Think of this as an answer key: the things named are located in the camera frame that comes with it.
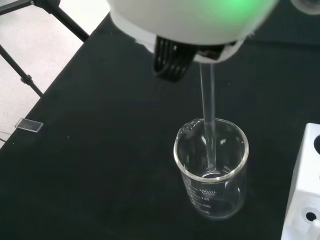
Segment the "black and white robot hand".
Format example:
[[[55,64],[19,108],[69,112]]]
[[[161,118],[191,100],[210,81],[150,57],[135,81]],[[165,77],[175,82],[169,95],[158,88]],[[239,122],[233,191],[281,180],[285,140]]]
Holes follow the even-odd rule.
[[[158,78],[178,82],[193,62],[232,57],[270,16],[275,0],[110,0],[110,17],[153,54]]]

